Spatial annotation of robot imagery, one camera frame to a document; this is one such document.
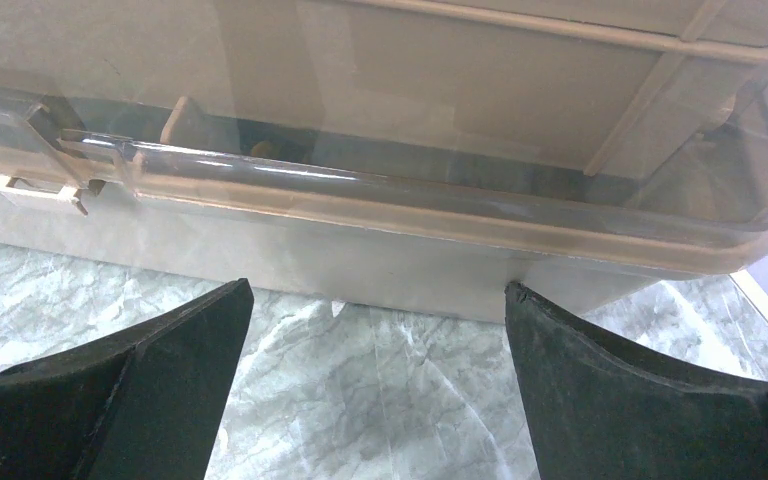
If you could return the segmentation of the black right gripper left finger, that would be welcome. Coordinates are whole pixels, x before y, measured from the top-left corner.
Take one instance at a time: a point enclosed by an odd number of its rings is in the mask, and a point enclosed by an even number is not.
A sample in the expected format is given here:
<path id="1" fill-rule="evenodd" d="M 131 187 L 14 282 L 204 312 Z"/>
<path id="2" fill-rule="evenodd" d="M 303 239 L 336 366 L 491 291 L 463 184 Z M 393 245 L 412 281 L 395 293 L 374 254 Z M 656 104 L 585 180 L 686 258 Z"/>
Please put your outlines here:
<path id="1" fill-rule="evenodd" d="M 246 279 L 0 372 L 0 479 L 201 479 L 253 311 Z"/>

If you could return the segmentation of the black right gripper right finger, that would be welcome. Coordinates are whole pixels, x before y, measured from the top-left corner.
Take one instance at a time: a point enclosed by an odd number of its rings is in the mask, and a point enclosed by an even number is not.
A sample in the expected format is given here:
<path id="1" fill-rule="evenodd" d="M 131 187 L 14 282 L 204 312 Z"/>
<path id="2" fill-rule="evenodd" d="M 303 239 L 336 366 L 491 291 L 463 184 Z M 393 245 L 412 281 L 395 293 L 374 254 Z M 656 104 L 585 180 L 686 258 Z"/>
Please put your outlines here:
<path id="1" fill-rule="evenodd" d="M 518 282 L 505 327 L 544 479 L 768 479 L 768 382 L 644 347 Z"/>

